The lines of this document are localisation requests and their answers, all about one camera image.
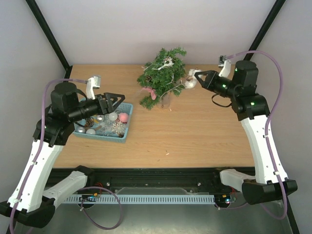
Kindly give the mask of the small green christmas tree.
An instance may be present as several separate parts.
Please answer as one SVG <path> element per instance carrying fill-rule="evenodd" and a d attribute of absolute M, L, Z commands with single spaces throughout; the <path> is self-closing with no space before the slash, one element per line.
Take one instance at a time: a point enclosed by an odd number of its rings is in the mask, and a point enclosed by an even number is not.
<path fill-rule="evenodd" d="M 152 100 L 149 92 L 139 101 L 139 104 L 151 110 L 160 103 L 161 97 L 169 94 L 179 96 L 185 89 L 182 79 L 186 75 L 185 63 L 181 57 L 186 56 L 187 51 L 181 47 L 176 47 L 170 50 L 161 48 L 154 60 L 147 62 L 143 67 L 143 73 L 137 78 L 137 83 L 141 88 L 150 87 L 155 90 L 156 99 Z M 174 65 L 169 68 L 164 68 L 160 71 L 153 70 L 163 65 L 165 58 L 171 57 L 174 60 Z M 147 76 L 151 76 L 152 80 L 146 82 Z"/>

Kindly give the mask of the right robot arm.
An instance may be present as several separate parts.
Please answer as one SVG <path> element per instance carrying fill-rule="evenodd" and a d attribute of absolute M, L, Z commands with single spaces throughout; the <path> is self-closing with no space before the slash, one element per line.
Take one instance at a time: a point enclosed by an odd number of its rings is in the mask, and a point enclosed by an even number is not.
<path fill-rule="evenodd" d="M 270 110 L 266 99 L 256 93 L 258 68 L 252 61 L 241 60 L 235 64 L 234 76 L 228 79 L 231 62 L 224 62 L 220 72 L 196 71 L 194 77 L 202 88 L 231 100 L 231 108 L 241 123 L 253 154 L 255 176 L 235 169 L 222 170 L 213 178 L 218 191 L 228 186 L 242 192 L 250 205 L 282 200 L 283 195 L 297 191 L 295 180 L 284 170 L 267 120 Z"/>

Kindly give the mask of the pink felt ornament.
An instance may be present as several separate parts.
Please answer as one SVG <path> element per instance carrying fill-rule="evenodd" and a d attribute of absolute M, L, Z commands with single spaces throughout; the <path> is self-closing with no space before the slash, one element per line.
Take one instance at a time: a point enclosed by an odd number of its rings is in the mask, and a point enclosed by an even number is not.
<path fill-rule="evenodd" d="M 152 99 L 152 100 L 155 100 L 155 99 L 156 99 L 156 94 L 155 94 L 155 90 L 154 90 L 154 89 L 152 89 L 152 88 L 150 88 L 150 87 L 143 87 L 141 90 L 142 90 L 142 91 L 147 91 L 147 92 L 149 92 L 150 95 L 151 95 L 151 99 Z"/>

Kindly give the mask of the white cotton boll ornament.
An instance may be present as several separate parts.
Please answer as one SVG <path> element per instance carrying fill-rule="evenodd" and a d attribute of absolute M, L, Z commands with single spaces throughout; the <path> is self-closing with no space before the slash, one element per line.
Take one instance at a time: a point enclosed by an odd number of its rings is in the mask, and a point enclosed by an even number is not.
<path fill-rule="evenodd" d="M 201 72 L 199 69 L 190 69 L 188 71 L 187 76 L 185 77 L 184 87 L 185 89 L 192 89 L 197 84 L 197 78 L 195 77 L 195 73 Z"/>

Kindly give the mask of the silver glitter reindeer ornament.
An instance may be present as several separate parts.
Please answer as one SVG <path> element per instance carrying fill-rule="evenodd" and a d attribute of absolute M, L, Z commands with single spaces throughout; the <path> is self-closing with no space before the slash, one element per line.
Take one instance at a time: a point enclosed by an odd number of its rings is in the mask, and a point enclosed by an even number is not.
<path fill-rule="evenodd" d="M 167 58 L 164 59 L 163 65 L 162 65 L 162 66 L 160 66 L 160 67 L 158 67 L 158 68 L 153 68 L 153 70 L 158 70 L 158 71 L 160 71 L 160 70 L 162 70 L 162 69 L 164 69 L 164 68 L 172 67 L 174 64 L 175 64 L 175 63 L 174 63 L 174 60 L 173 60 L 171 57 L 167 57 Z"/>

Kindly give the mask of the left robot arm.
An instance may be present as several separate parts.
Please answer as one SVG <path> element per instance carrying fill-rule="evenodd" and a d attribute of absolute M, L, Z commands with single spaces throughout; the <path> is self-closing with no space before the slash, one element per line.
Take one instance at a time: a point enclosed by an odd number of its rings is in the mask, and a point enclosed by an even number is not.
<path fill-rule="evenodd" d="M 13 194 L 0 204 L 0 213 L 11 221 L 36 228 L 45 227 L 57 207 L 74 192 L 91 184 L 93 170 L 78 166 L 69 176 L 46 190 L 52 167 L 63 150 L 75 123 L 95 115 L 112 113 L 124 100 L 122 94 L 104 93 L 85 97 L 72 80 L 59 81 L 51 92 L 51 105 L 42 98 L 41 120 L 33 134 L 32 151 Z"/>

